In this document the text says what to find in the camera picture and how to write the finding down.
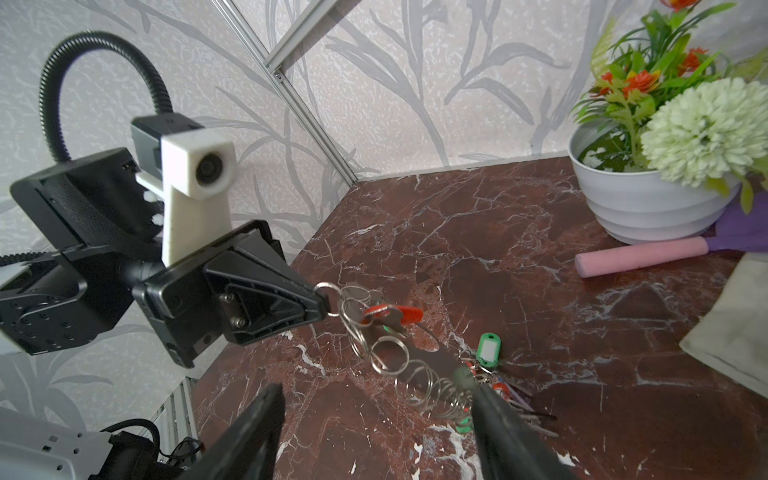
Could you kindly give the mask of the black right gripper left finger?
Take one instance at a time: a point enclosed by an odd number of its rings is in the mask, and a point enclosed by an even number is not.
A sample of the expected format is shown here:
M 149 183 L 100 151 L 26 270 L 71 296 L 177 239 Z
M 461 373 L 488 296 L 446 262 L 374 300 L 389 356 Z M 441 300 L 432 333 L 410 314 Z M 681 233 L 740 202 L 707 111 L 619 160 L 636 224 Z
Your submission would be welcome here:
M 283 387 L 279 383 L 268 384 L 202 458 L 179 478 L 272 479 L 284 421 Z

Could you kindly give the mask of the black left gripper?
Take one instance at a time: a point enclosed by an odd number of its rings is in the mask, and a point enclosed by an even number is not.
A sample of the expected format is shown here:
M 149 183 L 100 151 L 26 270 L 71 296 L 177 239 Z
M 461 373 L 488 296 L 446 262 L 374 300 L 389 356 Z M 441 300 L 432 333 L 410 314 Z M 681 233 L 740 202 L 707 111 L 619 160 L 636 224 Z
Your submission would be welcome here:
M 132 289 L 172 361 L 192 368 L 219 337 L 248 345 L 325 320 L 330 300 L 292 270 L 265 220 L 251 220 Z

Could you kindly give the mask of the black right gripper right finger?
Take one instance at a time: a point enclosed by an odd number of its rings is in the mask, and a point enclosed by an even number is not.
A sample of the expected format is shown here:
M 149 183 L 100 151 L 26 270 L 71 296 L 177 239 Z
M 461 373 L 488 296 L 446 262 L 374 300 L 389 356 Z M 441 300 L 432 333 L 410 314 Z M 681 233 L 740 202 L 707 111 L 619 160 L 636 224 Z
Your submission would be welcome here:
M 576 478 L 490 387 L 475 386 L 471 393 L 473 429 L 485 480 Z

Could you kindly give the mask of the red tag key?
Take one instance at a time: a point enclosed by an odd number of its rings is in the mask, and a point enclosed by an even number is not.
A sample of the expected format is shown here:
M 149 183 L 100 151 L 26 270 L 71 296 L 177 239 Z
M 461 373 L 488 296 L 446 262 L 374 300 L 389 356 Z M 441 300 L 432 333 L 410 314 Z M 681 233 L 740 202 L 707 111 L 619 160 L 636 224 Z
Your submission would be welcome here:
M 424 311 L 417 307 L 395 304 L 380 304 L 368 308 L 363 313 L 364 325 L 384 325 L 389 328 L 400 328 L 420 323 Z

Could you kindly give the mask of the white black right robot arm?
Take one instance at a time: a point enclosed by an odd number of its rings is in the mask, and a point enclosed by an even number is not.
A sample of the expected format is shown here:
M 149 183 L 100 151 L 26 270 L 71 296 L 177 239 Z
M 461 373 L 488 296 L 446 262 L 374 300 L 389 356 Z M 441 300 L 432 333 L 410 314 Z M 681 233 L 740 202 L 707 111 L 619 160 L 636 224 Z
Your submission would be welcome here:
M 486 479 L 572 479 L 574 473 L 487 386 L 472 391 L 472 421 Z M 184 469 L 158 460 L 156 440 L 123 430 L 87 432 L 1 411 L 4 479 L 270 479 L 285 397 L 270 384 L 202 458 Z

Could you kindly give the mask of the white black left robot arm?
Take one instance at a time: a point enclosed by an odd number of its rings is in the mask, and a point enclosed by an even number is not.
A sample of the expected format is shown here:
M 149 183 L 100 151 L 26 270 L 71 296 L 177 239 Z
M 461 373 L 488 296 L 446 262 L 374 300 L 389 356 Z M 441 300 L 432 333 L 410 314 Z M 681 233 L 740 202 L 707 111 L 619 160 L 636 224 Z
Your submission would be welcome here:
M 215 234 L 165 266 L 151 220 L 157 207 L 137 170 L 117 148 L 11 186 L 52 244 L 2 259 L 23 266 L 1 288 L 1 330 L 22 351 L 86 345 L 137 305 L 172 361 L 190 368 L 218 338 L 248 345 L 330 314 L 327 295 L 290 268 L 263 220 Z

